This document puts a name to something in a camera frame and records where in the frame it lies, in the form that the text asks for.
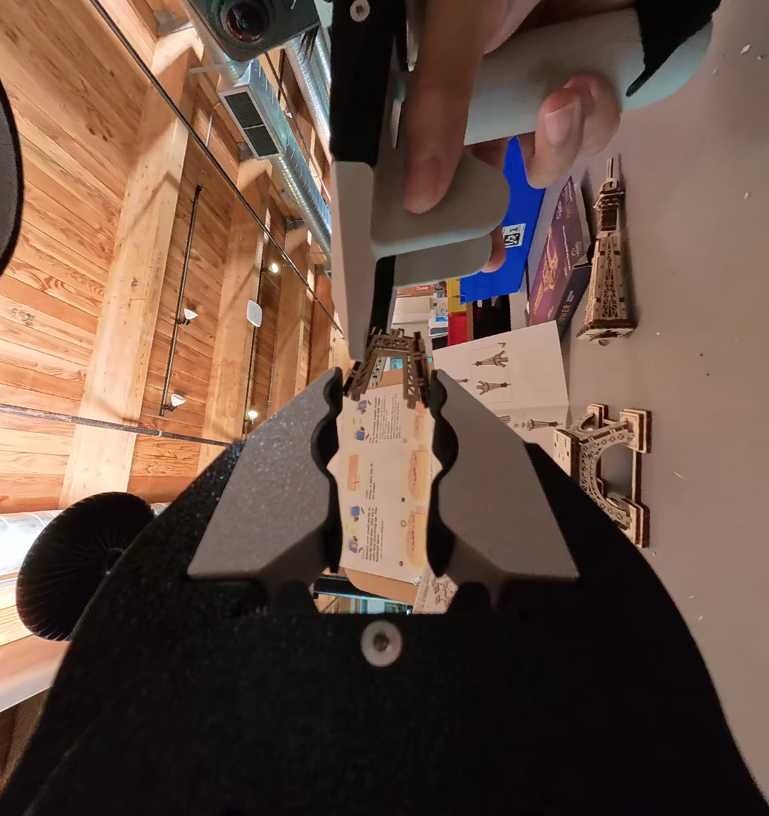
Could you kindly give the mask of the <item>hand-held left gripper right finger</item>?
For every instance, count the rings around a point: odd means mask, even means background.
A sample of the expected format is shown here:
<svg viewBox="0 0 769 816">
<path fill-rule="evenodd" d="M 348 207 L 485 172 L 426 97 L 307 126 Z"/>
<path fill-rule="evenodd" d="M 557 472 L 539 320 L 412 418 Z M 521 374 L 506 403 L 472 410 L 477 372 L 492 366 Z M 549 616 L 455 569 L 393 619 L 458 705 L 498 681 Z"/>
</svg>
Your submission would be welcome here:
<svg viewBox="0 0 769 816">
<path fill-rule="evenodd" d="M 522 438 L 443 371 L 431 373 L 428 562 L 461 587 L 579 576 Z"/>
</svg>

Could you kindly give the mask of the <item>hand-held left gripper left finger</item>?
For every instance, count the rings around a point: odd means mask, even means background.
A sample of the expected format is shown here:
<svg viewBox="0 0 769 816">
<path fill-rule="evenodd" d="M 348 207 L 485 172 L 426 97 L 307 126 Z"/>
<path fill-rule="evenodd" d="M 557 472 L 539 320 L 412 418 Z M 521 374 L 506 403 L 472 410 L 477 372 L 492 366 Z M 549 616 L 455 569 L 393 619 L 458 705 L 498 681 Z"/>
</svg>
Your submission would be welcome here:
<svg viewBox="0 0 769 816">
<path fill-rule="evenodd" d="M 314 582 L 337 571 L 343 533 L 338 486 L 341 369 L 333 368 L 250 434 L 188 574 Z"/>
</svg>

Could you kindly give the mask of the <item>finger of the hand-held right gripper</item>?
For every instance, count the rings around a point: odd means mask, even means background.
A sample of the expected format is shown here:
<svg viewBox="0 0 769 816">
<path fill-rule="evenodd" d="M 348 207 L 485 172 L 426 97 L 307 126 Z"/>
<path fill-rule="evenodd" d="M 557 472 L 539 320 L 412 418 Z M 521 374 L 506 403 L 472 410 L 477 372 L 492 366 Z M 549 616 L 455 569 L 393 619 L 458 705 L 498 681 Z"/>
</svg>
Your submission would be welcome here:
<svg viewBox="0 0 769 816">
<path fill-rule="evenodd" d="M 370 327 L 387 330 L 392 321 L 394 260 L 379 257 L 371 241 L 373 169 L 364 162 L 333 161 L 331 179 L 331 263 L 333 300 L 351 360 L 366 354 Z"/>
</svg>

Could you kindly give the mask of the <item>wooden tower spire section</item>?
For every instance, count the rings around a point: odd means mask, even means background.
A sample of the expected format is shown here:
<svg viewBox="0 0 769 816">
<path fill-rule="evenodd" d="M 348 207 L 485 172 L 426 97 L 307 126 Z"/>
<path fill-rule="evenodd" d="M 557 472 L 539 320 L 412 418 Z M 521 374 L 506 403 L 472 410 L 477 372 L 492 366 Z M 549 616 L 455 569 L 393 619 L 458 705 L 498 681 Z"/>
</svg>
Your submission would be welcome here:
<svg viewBox="0 0 769 816">
<path fill-rule="evenodd" d="M 579 338 L 608 345 L 636 328 L 624 280 L 622 214 L 625 191 L 614 158 L 606 165 L 606 179 L 594 204 L 596 239 L 587 289 L 585 321 Z"/>
</svg>

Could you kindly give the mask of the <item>person's right hand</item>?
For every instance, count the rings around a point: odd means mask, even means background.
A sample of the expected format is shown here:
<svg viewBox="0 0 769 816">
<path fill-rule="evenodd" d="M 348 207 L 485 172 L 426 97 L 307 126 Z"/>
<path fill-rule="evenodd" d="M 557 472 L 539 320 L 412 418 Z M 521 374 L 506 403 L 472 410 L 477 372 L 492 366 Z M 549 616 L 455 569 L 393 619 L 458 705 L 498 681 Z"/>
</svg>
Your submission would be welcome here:
<svg viewBox="0 0 769 816">
<path fill-rule="evenodd" d="M 423 213 L 448 191 L 458 166 L 471 95 L 484 56 L 519 28 L 551 25 L 632 6 L 633 2 L 431 1 L 426 3 L 403 130 L 405 209 Z M 619 127 L 613 88 L 581 74 L 542 103 L 533 134 L 522 136 L 526 177 L 545 188 L 577 158 L 600 152 Z"/>
</svg>

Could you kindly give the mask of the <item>wooden tower arched base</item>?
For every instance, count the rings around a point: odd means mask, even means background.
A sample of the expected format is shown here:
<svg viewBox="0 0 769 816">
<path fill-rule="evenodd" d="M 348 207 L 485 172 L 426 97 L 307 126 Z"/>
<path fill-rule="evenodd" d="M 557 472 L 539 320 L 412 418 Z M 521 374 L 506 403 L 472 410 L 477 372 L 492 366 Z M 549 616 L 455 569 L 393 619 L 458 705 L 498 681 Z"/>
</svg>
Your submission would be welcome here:
<svg viewBox="0 0 769 816">
<path fill-rule="evenodd" d="M 626 409 L 614 421 L 607 405 L 592 404 L 570 427 L 553 433 L 556 463 L 639 548 L 650 545 L 650 510 L 642 503 L 642 456 L 651 450 L 652 420 L 650 411 Z M 609 492 L 602 479 L 602 455 L 619 445 L 633 453 L 629 496 Z"/>
</svg>

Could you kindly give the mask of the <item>white air vent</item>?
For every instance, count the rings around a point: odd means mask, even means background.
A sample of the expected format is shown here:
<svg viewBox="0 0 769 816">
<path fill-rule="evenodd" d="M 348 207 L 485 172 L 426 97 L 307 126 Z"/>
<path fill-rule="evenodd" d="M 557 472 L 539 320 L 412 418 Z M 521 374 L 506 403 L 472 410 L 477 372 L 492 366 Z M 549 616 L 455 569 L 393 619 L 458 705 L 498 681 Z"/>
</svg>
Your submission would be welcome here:
<svg viewBox="0 0 769 816">
<path fill-rule="evenodd" d="M 254 158 L 270 160 L 281 156 L 281 142 L 272 133 L 268 117 L 245 88 L 220 91 L 218 96 L 240 131 Z"/>
</svg>

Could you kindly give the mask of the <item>white assembly instruction sheet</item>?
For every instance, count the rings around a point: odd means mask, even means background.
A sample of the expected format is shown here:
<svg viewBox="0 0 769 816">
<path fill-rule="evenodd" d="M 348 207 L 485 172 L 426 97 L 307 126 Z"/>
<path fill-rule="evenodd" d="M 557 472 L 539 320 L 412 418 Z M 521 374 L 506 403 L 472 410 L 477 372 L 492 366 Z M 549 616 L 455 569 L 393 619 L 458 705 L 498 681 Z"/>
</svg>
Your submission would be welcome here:
<svg viewBox="0 0 769 816">
<path fill-rule="evenodd" d="M 555 323 L 438 350 L 433 365 L 432 372 L 447 373 L 520 436 L 526 450 L 532 442 L 542 446 L 537 452 L 551 451 L 553 428 L 564 425 L 569 410 Z M 506 588 L 485 589 L 497 602 Z"/>
</svg>

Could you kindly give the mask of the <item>blue plastic bin with tag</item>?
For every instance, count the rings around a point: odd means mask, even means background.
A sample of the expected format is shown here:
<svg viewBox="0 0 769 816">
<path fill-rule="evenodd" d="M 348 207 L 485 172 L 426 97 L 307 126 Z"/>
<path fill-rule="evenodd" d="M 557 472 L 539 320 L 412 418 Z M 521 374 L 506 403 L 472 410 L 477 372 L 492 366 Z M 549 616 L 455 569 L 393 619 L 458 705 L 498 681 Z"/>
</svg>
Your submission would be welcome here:
<svg viewBox="0 0 769 816">
<path fill-rule="evenodd" d="M 511 295 L 522 288 L 544 191 L 529 186 L 516 137 L 508 144 L 503 173 L 510 190 L 508 210 L 502 220 L 506 258 L 495 272 L 478 272 L 460 280 L 462 303 Z"/>
</svg>

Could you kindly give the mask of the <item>black ribbed round fixture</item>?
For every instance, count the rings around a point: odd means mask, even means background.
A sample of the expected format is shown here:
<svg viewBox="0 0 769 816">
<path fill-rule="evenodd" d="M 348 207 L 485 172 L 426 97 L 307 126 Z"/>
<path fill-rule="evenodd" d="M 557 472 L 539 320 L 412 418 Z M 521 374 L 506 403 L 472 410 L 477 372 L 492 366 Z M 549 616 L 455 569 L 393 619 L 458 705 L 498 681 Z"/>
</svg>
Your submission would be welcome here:
<svg viewBox="0 0 769 816">
<path fill-rule="evenodd" d="M 46 640 L 70 640 L 85 607 L 124 550 L 154 518 L 142 498 L 106 492 L 57 515 L 23 559 L 15 600 L 22 624 Z"/>
</svg>

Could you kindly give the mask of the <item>purple puzzle box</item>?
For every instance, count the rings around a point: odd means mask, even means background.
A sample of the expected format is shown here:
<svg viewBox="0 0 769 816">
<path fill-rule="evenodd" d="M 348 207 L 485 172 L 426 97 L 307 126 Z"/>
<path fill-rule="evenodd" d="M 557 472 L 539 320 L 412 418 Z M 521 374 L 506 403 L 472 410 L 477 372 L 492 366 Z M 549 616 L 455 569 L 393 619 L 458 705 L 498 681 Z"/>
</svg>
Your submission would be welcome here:
<svg viewBox="0 0 769 816">
<path fill-rule="evenodd" d="M 564 337 L 591 277 L 592 245 L 582 190 L 569 177 L 556 201 L 528 294 L 526 325 L 553 321 Z"/>
</svg>

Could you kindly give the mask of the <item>silver air duct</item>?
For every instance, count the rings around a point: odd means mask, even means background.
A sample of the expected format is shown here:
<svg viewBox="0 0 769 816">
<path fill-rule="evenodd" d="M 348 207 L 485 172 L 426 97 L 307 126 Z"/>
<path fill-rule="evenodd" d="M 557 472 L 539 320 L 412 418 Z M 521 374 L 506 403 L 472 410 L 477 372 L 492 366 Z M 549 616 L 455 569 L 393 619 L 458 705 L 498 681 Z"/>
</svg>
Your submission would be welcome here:
<svg viewBox="0 0 769 816">
<path fill-rule="evenodd" d="M 283 112 L 279 126 L 284 147 L 281 149 L 280 174 L 294 207 L 324 255 L 324 267 L 332 268 L 330 246 L 329 192 L 326 162 L 318 161 L 318 148 L 327 158 L 324 90 L 325 83 L 310 63 L 300 37 L 280 46 L 269 57 L 275 71 L 277 101 Z"/>
</svg>

